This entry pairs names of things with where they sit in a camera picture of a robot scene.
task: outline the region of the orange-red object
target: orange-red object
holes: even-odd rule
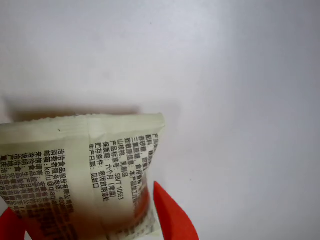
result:
[[[153,198],[165,240],[199,240],[188,215],[156,181]]]
[[[165,240],[199,240],[185,211],[157,182],[153,197]],[[25,232],[23,222],[8,208],[0,217],[0,240],[24,240]]]
[[[22,220],[10,208],[0,217],[0,240],[23,240],[26,229]]]

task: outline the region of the white surface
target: white surface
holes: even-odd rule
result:
[[[162,112],[151,171],[201,240],[318,240],[319,11],[317,0],[1,1],[1,121]]]

